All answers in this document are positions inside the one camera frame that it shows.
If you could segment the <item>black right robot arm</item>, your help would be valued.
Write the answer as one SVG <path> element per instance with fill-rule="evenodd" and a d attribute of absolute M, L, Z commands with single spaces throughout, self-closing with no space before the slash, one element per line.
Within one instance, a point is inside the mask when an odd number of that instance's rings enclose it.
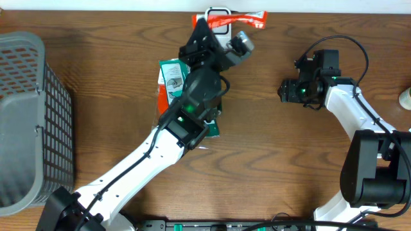
<path fill-rule="evenodd" d="M 351 145 L 340 174 L 340 190 L 315 209 L 315 221 L 354 224 L 402 204 L 410 207 L 410 132 L 397 131 L 365 100 L 358 83 L 343 77 L 337 50 L 315 51 L 294 62 L 297 79 L 278 89 L 283 103 L 326 108 L 339 121 Z"/>

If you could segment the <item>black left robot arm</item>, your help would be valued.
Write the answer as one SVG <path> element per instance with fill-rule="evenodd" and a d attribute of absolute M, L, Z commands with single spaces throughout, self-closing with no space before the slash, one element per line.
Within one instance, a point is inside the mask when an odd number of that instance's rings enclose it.
<path fill-rule="evenodd" d="M 151 179 L 175 164 L 209 132 L 207 122 L 226 90 L 221 71 L 225 51 L 205 19 L 199 19 L 179 58 L 190 67 L 182 87 L 146 140 L 111 170 L 70 193 L 58 188 L 48 198 L 37 230 L 134 230 L 120 210 Z"/>

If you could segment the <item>green grip gloves package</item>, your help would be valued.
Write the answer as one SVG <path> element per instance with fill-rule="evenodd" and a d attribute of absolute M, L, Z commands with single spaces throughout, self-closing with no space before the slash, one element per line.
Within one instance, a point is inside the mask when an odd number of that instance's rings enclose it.
<path fill-rule="evenodd" d="M 189 67 L 179 59 L 160 61 L 159 66 L 157 109 L 161 115 L 175 98 L 182 95 Z"/>

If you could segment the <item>black mounting rail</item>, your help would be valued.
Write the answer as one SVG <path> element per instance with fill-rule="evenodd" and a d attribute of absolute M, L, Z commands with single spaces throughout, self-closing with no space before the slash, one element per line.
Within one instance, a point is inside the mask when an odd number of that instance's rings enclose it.
<path fill-rule="evenodd" d="M 348 225 L 317 225 L 313 221 L 166 221 L 145 220 L 139 222 L 137 231 L 285 231 L 285 230 L 383 230 L 376 222 L 349 223 Z"/>

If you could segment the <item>grey plastic basket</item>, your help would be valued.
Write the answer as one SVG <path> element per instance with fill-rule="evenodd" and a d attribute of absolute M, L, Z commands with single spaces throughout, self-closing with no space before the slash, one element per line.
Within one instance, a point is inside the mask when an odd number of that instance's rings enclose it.
<path fill-rule="evenodd" d="M 74 189 L 73 104 L 33 33 L 1 35 L 1 215 Z"/>

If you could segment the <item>red dustpan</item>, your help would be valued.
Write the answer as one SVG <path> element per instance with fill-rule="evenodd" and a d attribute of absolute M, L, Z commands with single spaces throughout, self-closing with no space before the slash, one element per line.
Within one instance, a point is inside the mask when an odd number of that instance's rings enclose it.
<path fill-rule="evenodd" d="M 193 150 L 209 131 L 204 123 L 207 110 L 198 99 L 198 89 L 186 83 L 188 73 L 179 65 L 167 64 L 161 67 L 160 74 L 159 128 L 170 132 L 178 146 Z"/>

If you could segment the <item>red snack stick packet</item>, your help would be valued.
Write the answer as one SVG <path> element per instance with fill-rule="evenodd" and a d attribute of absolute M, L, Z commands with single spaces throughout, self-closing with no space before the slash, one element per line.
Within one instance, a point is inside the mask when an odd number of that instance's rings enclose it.
<path fill-rule="evenodd" d="M 267 23 L 268 12 L 251 12 L 251 13 L 235 13 L 228 16 L 230 24 L 234 22 L 242 22 L 257 29 L 265 29 Z M 200 18 L 205 18 L 205 14 L 197 14 L 191 17 L 192 27 L 194 28 Z"/>

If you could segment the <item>white barcode scanner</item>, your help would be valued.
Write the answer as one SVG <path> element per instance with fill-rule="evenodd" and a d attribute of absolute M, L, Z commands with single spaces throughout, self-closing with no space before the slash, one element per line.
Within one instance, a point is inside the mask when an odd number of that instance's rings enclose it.
<path fill-rule="evenodd" d="M 230 15 L 230 9 L 224 7 L 210 7 L 205 11 L 205 19 L 220 45 L 225 49 L 232 38 L 231 24 L 228 21 Z"/>

